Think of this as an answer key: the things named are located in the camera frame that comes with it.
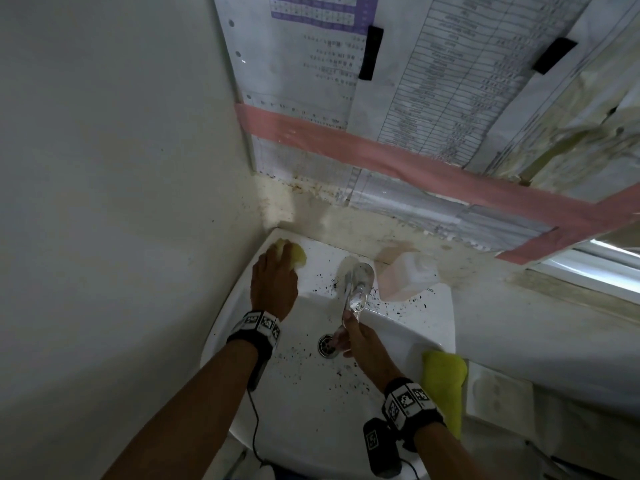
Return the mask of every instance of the window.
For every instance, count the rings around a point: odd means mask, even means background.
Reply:
[[[532,269],[640,305],[640,221],[581,242]]]

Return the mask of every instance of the white wall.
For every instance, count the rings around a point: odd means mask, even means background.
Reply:
[[[387,263],[411,249],[436,257],[440,276],[452,286],[459,354],[580,401],[640,417],[640,321],[507,283],[521,268],[493,253],[425,235],[390,217],[331,206],[299,186],[255,179],[267,227]]]
[[[0,0],[0,477],[95,479],[264,238],[212,0]]]

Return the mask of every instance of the wire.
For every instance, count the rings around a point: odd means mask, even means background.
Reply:
[[[260,466],[263,466],[264,460],[261,459],[260,456],[258,456],[258,452],[255,450],[255,434],[258,432],[258,425],[260,425],[260,417],[258,416],[258,410],[255,408],[255,404],[253,403],[253,398],[251,397],[251,393],[249,391],[247,391],[246,393],[249,395],[249,401],[251,401],[251,407],[253,408],[253,412],[255,414],[255,429],[253,430],[253,439],[251,441],[253,456],[256,457],[256,460],[260,462]]]
[[[411,464],[410,461],[407,461],[404,458],[401,458],[400,461],[402,461],[403,463],[406,463],[411,467],[411,469],[413,470],[413,474],[415,475],[415,480],[420,480],[420,477],[418,476],[418,472],[415,471],[415,468],[413,468],[413,465]]]

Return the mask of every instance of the person's hand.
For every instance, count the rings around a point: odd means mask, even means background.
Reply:
[[[253,265],[251,278],[251,306],[283,321],[298,297],[298,275],[291,267],[291,243],[284,245],[278,259],[276,247],[271,246]]]
[[[359,323],[354,314],[345,310],[342,322],[346,331],[334,335],[333,346],[338,350],[346,350],[345,357],[356,359],[358,366],[367,375],[380,392],[392,379],[404,377],[396,367],[378,334],[370,327]]]

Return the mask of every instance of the left hand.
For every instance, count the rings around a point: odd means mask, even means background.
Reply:
[[[298,275],[291,267],[290,242],[284,245],[278,259],[275,245],[258,258],[251,278],[251,306],[283,321],[298,297]]]

